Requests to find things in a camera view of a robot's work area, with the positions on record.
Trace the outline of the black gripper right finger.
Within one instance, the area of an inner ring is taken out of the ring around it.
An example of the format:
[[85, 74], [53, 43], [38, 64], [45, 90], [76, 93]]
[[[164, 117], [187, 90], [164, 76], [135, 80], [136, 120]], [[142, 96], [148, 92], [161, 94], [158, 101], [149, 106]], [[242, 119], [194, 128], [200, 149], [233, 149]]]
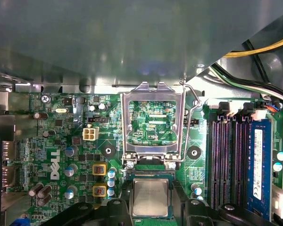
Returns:
[[274, 226], [275, 224], [235, 204], [214, 210], [197, 199], [172, 201], [179, 226]]

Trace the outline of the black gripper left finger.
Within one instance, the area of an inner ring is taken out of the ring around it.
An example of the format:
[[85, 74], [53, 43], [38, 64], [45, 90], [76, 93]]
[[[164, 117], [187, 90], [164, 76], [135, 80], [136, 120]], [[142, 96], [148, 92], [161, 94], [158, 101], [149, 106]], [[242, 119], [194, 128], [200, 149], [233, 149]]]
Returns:
[[110, 199], [97, 209], [86, 202], [72, 205], [46, 221], [47, 226], [131, 226], [132, 218], [122, 199]]

